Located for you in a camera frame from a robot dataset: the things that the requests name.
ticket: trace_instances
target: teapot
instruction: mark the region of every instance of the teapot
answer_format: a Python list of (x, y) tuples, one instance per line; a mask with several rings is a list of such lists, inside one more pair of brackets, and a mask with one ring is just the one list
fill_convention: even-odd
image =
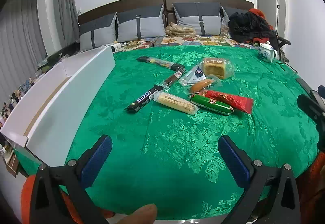
[(277, 58), (277, 51), (267, 41), (266, 44), (260, 44), (258, 48), (258, 57), (265, 62), (272, 63), (274, 58)]

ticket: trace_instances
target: gray curtain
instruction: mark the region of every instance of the gray curtain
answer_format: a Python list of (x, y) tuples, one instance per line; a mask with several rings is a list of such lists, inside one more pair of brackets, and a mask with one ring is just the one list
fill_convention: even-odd
[(0, 106), (46, 56), (37, 0), (12, 0), (0, 12)]
[(53, 0), (56, 28), (62, 47), (79, 39), (79, 25), (74, 0)]

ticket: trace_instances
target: pillow strap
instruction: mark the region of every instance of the pillow strap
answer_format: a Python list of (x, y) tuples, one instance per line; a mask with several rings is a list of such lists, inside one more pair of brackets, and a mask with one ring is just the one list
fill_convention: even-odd
[(93, 46), (93, 48), (96, 48), (95, 39), (94, 39), (94, 31), (95, 30), (91, 31), (91, 45)]
[(140, 29), (140, 18), (141, 15), (136, 15), (136, 34), (138, 36), (138, 39), (141, 39), (141, 29)]
[(197, 3), (195, 3), (195, 5), (196, 5), (196, 9), (197, 9), (198, 15), (199, 15), (199, 24), (200, 24), (200, 27), (201, 27), (201, 35), (205, 35), (204, 21), (203, 21), (203, 18), (202, 18), (202, 15), (201, 15), (201, 12), (199, 10), (199, 7), (198, 7)]

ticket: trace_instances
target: pillow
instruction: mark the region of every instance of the pillow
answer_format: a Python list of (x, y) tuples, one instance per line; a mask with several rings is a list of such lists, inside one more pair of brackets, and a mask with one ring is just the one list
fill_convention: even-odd
[(163, 5), (146, 6), (117, 14), (119, 42), (166, 36)]
[(116, 13), (86, 22), (79, 27), (80, 50), (89, 50), (115, 41)]
[(233, 15), (234, 13), (239, 13), (239, 14), (242, 14), (242, 13), (246, 13), (248, 11), (246, 10), (241, 10), (241, 9), (236, 9), (236, 8), (230, 8), (230, 7), (224, 7), (224, 6), (221, 6), (222, 9), (225, 10), (225, 12), (227, 13), (228, 17), (230, 17), (231, 15)]
[(219, 35), (221, 27), (220, 3), (173, 3), (177, 24), (193, 27), (198, 35)]

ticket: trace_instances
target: green bedspread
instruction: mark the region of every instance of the green bedspread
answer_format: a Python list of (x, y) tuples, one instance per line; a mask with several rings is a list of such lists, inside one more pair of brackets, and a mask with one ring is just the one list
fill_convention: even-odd
[[(230, 116), (201, 109), (196, 115), (151, 101), (136, 114), (125, 108), (173, 71), (136, 61), (141, 56), (177, 62), (190, 70), (204, 57), (224, 57), (235, 76), (219, 90), (254, 99), (251, 115)], [(243, 190), (236, 186), (217, 149), (228, 134), (251, 159), (270, 166), (291, 164), (300, 175), (317, 155), (315, 123), (297, 107), (304, 93), (292, 70), (257, 58), (257, 50), (220, 46), (175, 46), (114, 55), (116, 67), (89, 107), (76, 133), (67, 161), (78, 159), (102, 135), (113, 150), (93, 186), (94, 203), (129, 214), (155, 203), (158, 218), (181, 220), (228, 213)], [(171, 94), (186, 98), (177, 82)]]

